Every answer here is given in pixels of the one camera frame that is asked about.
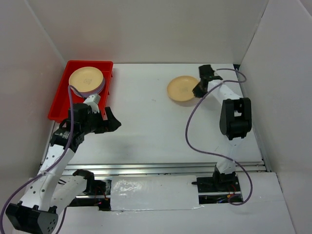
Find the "yellow plate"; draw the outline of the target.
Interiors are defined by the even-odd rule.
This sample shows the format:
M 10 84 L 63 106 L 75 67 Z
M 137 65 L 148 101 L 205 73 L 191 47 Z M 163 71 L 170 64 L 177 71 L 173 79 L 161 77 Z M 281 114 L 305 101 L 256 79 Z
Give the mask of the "yellow plate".
M 192 76 L 179 76 L 174 78 L 167 85 L 168 97 L 177 102 L 187 102 L 195 95 L 193 89 L 199 84 L 198 79 Z
M 69 77 L 69 85 L 81 93 L 98 89 L 105 83 L 103 73 L 95 67 L 87 66 L 75 70 Z

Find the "purple plate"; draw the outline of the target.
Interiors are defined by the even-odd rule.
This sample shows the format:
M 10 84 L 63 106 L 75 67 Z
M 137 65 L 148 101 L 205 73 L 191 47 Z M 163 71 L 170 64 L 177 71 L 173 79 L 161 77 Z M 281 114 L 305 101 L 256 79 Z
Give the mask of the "purple plate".
M 75 89 L 71 89 L 75 95 L 79 96 L 79 97 L 88 97 L 89 95 L 93 95 L 93 94 L 98 94 L 100 93 L 105 87 L 105 81 L 103 81 L 100 86 L 92 91 L 88 91 L 88 92 L 78 92 L 77 90 Z

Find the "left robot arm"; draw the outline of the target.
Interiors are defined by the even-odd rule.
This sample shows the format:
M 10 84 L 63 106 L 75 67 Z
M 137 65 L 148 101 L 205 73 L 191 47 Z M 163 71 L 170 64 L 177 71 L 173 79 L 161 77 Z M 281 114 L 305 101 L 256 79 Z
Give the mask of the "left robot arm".
M 1 212 L 14 229 L 31 234 L 51 234 L 57 226 L 59 214 L 79 194 L 92 194 L 97 181 L 92 172 L 78 169 L 59 189 L 57 185 L 69 161 L 87 134 L 114 132 L 121 123 L 110 107 L 105 107 L 106 119 L 90 104 L 77 103 L 68 110 L 68 118 L 53 132 L 41 171 L 26 185 L 28 191 L 14 204 L 7 201 Z

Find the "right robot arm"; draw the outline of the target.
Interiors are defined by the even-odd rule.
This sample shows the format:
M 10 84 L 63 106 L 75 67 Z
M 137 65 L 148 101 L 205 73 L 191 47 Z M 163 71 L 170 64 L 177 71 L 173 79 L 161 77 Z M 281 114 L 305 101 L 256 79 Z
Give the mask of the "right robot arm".
M 203 98 L 209 91 L 221 104 L 219 128 L 227 139 L 228 149 L 214 167 L 211 177 L 200 177 L 193 184 L 200 193 L 235 192 L 236 150 L 252 128 L 251 100 L 231 90 L 210 65 L 199 66 L 200 82 L 193 89 L 196 98 Z

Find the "red plastic bin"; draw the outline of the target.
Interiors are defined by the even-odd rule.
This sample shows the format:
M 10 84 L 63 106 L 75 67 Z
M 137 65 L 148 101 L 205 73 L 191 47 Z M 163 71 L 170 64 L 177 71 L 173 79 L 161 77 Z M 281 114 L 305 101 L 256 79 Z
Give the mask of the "red plastic bin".
M 100 101 L 98 106 L 102 115 L 105 115 L 104 108 L 106 106 L 109 95 L 111 78 L 113 77 L 113 62 L 100 60 L 70 60 L 65 66 L 62 78 L 58 85 L 58 89 L 54 96 L 48 114 L 48 118 L 50 120 L 54 120 L 55 122 L 60 123 L 68 117 L 68 110 L 70 108 L 68 95 L 69 77 L 75 70 L 87 66 L 98 68 L 103 73 L 105 83 L 102 91 L 99 93 Z

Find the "white taped cover panel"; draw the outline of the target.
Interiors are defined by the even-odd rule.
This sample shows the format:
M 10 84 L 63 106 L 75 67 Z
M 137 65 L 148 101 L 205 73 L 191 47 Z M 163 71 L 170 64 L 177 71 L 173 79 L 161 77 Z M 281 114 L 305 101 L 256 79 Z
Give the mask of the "white taped cover panel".
M 111 210 L 192 210 L 199 208 L 194 175 L 114 177 Z

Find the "aluminium rail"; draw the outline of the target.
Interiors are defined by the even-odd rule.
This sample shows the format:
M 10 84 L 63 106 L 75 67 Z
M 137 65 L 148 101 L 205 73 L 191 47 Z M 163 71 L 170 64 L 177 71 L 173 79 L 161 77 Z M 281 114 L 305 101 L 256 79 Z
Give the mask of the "aluminium rail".
M 213 173 L 214 163 L 152 163 L 152 164 L 88 164 L 67 165 L 63 176 L 71 176 L 77 170 L 87 170 L 95 176 L 157 176 L 177 174 Z

